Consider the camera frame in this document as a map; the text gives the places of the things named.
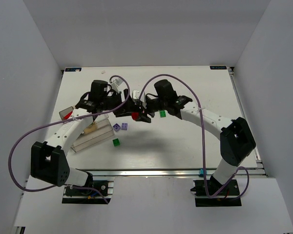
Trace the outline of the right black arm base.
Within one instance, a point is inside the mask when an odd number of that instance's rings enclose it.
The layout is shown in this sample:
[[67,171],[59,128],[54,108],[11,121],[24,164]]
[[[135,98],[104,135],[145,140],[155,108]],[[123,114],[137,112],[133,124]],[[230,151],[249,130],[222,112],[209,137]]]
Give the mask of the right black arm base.
[[195,196],[196,207],[241,207],[239,186],[236,179],[233,179],[216,197],[209,198],[206,195],[203,180],[194,180],[190,190]]

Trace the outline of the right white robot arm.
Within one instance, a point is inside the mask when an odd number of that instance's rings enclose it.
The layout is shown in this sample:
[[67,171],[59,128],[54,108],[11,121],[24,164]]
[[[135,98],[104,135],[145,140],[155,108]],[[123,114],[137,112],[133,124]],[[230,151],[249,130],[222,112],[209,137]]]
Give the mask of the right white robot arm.
[[171,116],[201,127],[203,133],[214,135],[220,141],[222,158],[207,184],[210,191],[226,186],[256,147],[247,121],[242,117],[226,118],[204,109],[197,96],[189,98],[177,95],[166,79],[156,82],[154,88],[157,94],[153,98],[149,98],[143,91],[134,91],[134,102],[143,114],[152,115],[165,110]]

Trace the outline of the red lego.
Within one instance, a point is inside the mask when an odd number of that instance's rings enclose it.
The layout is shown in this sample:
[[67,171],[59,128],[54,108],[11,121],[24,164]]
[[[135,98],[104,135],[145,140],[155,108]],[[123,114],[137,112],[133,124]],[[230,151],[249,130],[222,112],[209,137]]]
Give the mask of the red lego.
[[68,119],[68,118],[70,118],[71,115],[72,115],[72,111],[69,112],[68,114],[66,114],[66,115],[63,117],[63,119]]

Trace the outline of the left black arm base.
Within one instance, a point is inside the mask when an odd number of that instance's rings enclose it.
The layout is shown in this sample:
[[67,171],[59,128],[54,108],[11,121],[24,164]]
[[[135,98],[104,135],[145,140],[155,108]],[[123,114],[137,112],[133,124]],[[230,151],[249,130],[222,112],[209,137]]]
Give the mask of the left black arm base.
[[114,181],[95,178],[87,189],[65,186],[62,204],[107,205],[112,198]]

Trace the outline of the red arched lego brick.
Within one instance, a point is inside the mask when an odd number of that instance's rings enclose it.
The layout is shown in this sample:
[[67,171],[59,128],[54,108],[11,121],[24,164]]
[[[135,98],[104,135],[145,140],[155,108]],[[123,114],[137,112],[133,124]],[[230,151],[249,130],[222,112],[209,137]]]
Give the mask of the red arched lego brick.
[[139,119],[139,113],[138,112],[133,112],[131,113],[131,117],[134,121]]

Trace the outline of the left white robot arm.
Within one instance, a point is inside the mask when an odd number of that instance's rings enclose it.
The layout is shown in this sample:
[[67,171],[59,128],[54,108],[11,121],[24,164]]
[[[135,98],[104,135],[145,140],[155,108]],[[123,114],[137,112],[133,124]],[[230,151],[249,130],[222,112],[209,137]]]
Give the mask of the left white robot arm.
[[97,116],[116,112],[128,101],[129,88],[124,90],[122,99],[119,85],[127,84],[121,76],[114,75],[109,82],[94,80],[89,92],[83,94],[75,105],[71,116],[44,142],[35,142],[31,147],[32,177],[54,186],[71,185],[86,188],[92,182],[92,175],[86,171],[71,168],[67,153]]

